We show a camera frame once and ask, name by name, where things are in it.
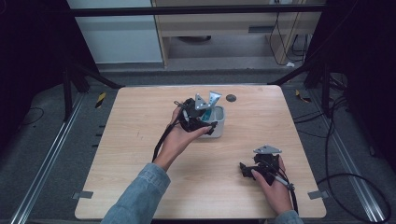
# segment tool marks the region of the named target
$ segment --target denim sleeve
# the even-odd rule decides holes
[[[101,223],[150,223],[171,180],[165,170],[147,164],[108,210]]]
[[[276,217],[275,224],[304,224],[296,211],[289,210]]]

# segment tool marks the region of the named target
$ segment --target wooden table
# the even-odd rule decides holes
[[[281,149],[287,175],[295,185],[301,217],[324,217],[321,199],[310,200],[317,190],[303,146],[278,86],[174,86],[133,87],[119,91],[96,152],[76,217],[103,218],[139,171],[151,162],[153,150],[170,122],[174,101],[209,91],[223,94],[222,137],[197,139],[168,171],[172,183],[154,218],[268,218],[275,214],[255,181],[242,177],[239,162],[254,165],[253,149],[270,145]],[[233,94],[236,101],[226,101]]]

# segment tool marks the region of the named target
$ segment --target small gray object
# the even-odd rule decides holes
[[[235,95],[232,95],[232,94],[228,94],[228,95],[225,97],[225,99],[226,99],[228,102],[235,102],[235,101],[236,101],[236,96],[235,96]]]

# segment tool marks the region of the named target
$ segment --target black cable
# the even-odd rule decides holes
[[[308,35],[305,35],[305,40],[304,40],[304,47],[303,47],[303,49],[295,49],[295,48],[294,48],[297,39],[298,39],[298,35],[296,35],[296,36],[294,37],[293,44],[291,45],[291,52],[293,53],[294,56],[303,57],[303,60],[304,60],[304,56],[305,56],[305,54],[306,54],[306,45],[307,45],[307,43],[308,43]]]
[[[331,116],[330,116],[331,123],[330,123],[329,131],[328,131],[327,136],[326,136],[326,144],[325,144],[325,173],[326,173],[326,177],[323,178],[322,180],[319,180],[319,181],[317,182],[317,184],[320,184],[320,183],[323,182],[324,180],[327,180],[327,184],[328,184],[328,186],[329,186],[329,191],[330,191],[332,197],[334,198],[334,200],[337,202],[338,205],[340,205],[341,208],[343,208],[348,214],[350,214],[351,216],[353,216],[353,217],[356,218],[357,220],[362,221],[362,222],[366,222],[366,223],[385,223],[385,222],[387,222],[388,220],[390,220],[390,217],[391,217],[391,208],[390,208],[390,204],[389,204],[388,200],[385,198],[384,194],[382,193],[382,191],[381,191],[378,187],[376,187],[372,182],[370,182],[368,179],[366,179],[366,178],[364,178],[364,177],[362,177],[362,176],[360,176],[360,175],[354,175],[354,174],[336,174],[336,175],[329,175],[329,141],[330,141],[330,136],[332,135],[332,128],[333,128],[333,124],[334,124],[334,116],[333,116],[333,113],[334,113],[334,110],[337,108],[337,106],[339,107],[339,104],[343,103],[345,100],[346,100],[346,99],[344,98],[344,99],[341,100],[340,102],[334,101],[334,104],[333,104],[333,106],[332,106],[332,109],[331,109],[332,113],[331,113]],[[379,221],[379,222],[372,222],[371,220],[367,220],[367,219],[365,219],[365,218],[363,218],[363,217],[359,217],[358,215],[356,215],[356,214],[354,214],[353,212],[351,212],[350,210],[348,210],[348,209],[337,199],[337,197],[335,196],[335,194],[334,194],[334,192],[333,192],[333,190],[332,190],[331,182],[330,182],[330,179],[332,179],[332,178],[334,178],[334,177],[337,177],[337,176],[342,176],[342,175],[350,175],[350,176],[354,176],[354,177],[363,179],[363,180],[365,180],[366,183],[368,183],[373,189],[375,189],[375,190],[377,191],[377,193],[381,196],[381,198],[384,200],[384,202],[385,202],[385,204],[386,204],[386,206],[387,206],[387,208],[388,208],[388,215],[387,215],[387,217],[386,217],[384,220],[382,220],[382,221]]]
[[[172,131],[172,129],[177,125],[178,122],[178,118],[181,115],[183,109],[181,108],[178,111],[177,117],[175,118],[175,120],[172,122],[172,124],[168,125],[168,127],[166,127],[165,131],[163,132],[163,135],[161,136],[160,140],[157,143],[157,146],[154,148],[154,154],[152,155],[152,161],[154,161],[157,156],[158,156],[158,152],[160,151],[161,146],[163,145],[163,141],[165,140],[165,138],[168,136],[168,134]]]
[[[288,53],[286,52],[285,43],[283,42],[283,38],[282,38],[282,35],[281,35],[281,33],[280,33],[280,29],[279,29],[279,12],[277,12],[277,13],[276,13],[276,21],[275,21],[275,24],[274,24],[274,28],[273,28],[273,31],[271,32],[270,38],[269,38],[269,39],[270,39],[270,41],[269,41],[269,42],[270,42],[270,49],[271,49],[271,52],[272,52],[273,55],[274,55],[274,58],[275,58],[276,63],[277,63],[278,65],[286,65],[285,63],[280,63],[280,62],[277,61],[276,56],[275,56],[275,53],[274,53],[274,49],[272,48],[272,35],[273,35],[273,33],[274,33],[276,27],[277,27],[277,32],[278,32],[278,34],[279,34],[280,42],[282,43],[283,52],[285,53],[286,58],[288,58],[288,60],[289,60],[291,63],[301,62],[302,60],[293,60],[293,59],[289,58]]]
[[[295,123],[295,124],[298,124],[298,123],[305,123],[305,122],[308,122],[308,121],[317,119],[317,118],[319,118],[319,117],[322,116],[322,115],[324,115],[324,113],[320,113],[320,114],[318,114],[318,115],[316,115],[316,116],[314,116],[314,117],[312,117],[312,118],[310,118],[310,119],[304,119],[304,120],[294,121],[294,123]]]
[[[299,116],[297,118],[293,118],[293,119],[301,119],[301,118],[304,118],[304,117],[307,117],[307,116],[310,116],[310,115],[313,115],[313,114],[316,114],[316,113],[320,113],[320,111],[315,111],[315,112],[312,112],[312,113],[309,113],[309,114],[301,115],[301,116]]]
[[[294,186],[293,186],[293,184],[291,184],[290,182],[289,182],[289,179],[288,179],[288,176],[286,175],[286,172],[280,167],[280,166],[277,166],[277,167],[274,167],[273,166],[273,164],[271,164],[270,162],[268,162],[268,161],[263,161],[268,167],[270,167],[272,170],[274,170],[275,171],[275,173],[278,175],[278,176],[280,176],[280,178],[281,179],[283,179],[288,185],[287,186],[285,186],[289,191],[290,191],[290,195],[291,195],[291,202],[292,202],[292,205],[293,205],[293,209],[294,209],[294,211],[296,211],[296,213],[298,214],[298,204],[297,204],[297,197],[296,197],[296,194],[295,194],[295,192],[294,192]]]
[[[349,18],[350,14],[352,14],[353,10],[355,9],[356,5],[358,4],[359,0],[355,0],[354,5],[352,6],[352,8],[348,11],[348,13],[345,15],[345,17],[338,23],[338,25],[332,30],[332,32],[327,36],[327,38],[322,41],[322,44],[317,47],[315,49],[314,52],[312,52],[312,54],[310,55],[310,57],[306,58],[305,60],[311,60],[312,58],[316,57],[316,54],[318,52],[320,52],[320,50],[327,44],[327,42],[329,42],[332,37],[335,35],[335,33],[340,29],[340,27],[344,24],[344,22],[347,20],[347,18]]]
[[[4,3],[4,8],[2,11],[0,11],[0,15],[3,15],[7,11],[7,1],[3,0],[3,3]]]
[[[29,110],[33,110],[33,109],[40,110],[40,111],[41,111],[41,115],[38,117],[38,119],[35,119],[35,120],[30,121],[30,122],[27,122],[27,123],[22,123],[21,125],[33,124],[33,123],[38,122],[41,118],[43,118],[43,116],[44,116],[44,109],[42,109],[42,108],[40,108],[40,107],[32,107],[32,108],[30,108]]]
[[[313,136],[313,137],[326,138],[326,136],[319,136],[319,135],[312,134],[312,133],[307,133],[307,132],[304,132],[304,131],[301,131],[301,130],[297,130],[297,132],[298,132],[298,133],[305,133],[305,134],[311,135],[311,136]]]

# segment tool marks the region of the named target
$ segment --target white cabinet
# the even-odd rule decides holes
[[[68,0],[71,8],[151,7],[149,0]],[[162,63],[153,16],[76,17],[95,62]]]

